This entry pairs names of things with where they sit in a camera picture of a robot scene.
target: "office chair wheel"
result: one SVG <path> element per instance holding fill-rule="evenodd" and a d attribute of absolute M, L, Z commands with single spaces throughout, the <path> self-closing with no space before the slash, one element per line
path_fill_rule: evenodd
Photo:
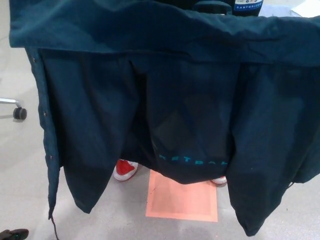
<path fill-rule="evenodd" d="M 13 111 L 13 118 L 17 120 L 25 120 L 27 118 L 27 110 L 22 107 L 17 107 Z"/>

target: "person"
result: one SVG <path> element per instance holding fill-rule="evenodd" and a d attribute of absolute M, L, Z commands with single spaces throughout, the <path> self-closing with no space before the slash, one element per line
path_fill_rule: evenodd
<path fill-rule="evenodd" d="M 124 182 L 132 178 L 138 170 L 139 164 L 133 161 L 119 159 L 113 170 L 113 177 L 120 181 Z M 225 176 L 211 180 L 217 185 L 223 185 L 227 183 Z"/>
<path fill-rule="evenodd" d="M 0 232 L 0 240 L 25 240 L 28 235 L 28 229 L 4 230 Z"/>

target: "orange square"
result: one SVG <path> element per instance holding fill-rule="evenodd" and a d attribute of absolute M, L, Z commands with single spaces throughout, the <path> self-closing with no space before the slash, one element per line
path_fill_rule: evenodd
<path fill-rule="evenodd" d="M 145 215 L 218 222 L 216 186 L 209 181 L 182 185 L 151 171 Z"/>

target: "red sneaker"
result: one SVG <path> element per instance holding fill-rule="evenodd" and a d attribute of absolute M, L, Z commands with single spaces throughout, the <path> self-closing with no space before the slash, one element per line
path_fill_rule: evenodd
<path fill-rule="evenodd" d="M 133 161 L 119 159 L 113 170 L 113 177 L 118 181 L 126 181 L 137 172 L 139 164 Z"/>
<path fill-rule="evenodd" d="M 225 176 L 222 176 L 222 177 L 217 178 L 217 179 L 213 179 L 211 181 L 214 182 L 217 185 L 222 185 L 222 184 L 226 184 L 227 183 L 227 179 L 226 179 Z"/>

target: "gray floor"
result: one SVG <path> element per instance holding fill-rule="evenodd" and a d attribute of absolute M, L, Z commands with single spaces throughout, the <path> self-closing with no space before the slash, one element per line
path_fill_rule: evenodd
<path fill-rule="evenodd" d="M 301 0 L 266 0 L 295 6 Z M 9 5 L 0 0 L 0 97 L 24 101 L 28 118 L 12 119 L 14 106 L 0 104 L 0 232 L 28 228 L 31 240 L 54 240 L 48 221 L 47 167 L 39 126 L 34 77 L 25 52 L 10 49 Z M 55 221 L 60 240 L 245 240 L 226 187 L 217 189 L 218 223 L 146 218 L 149 171 L 130 181 L 111 179 L 90 215 L 74 205 L 62 172 Z M 280 207 L 252 240 L 320 240 L 320 177 L 285 194 Z"/>

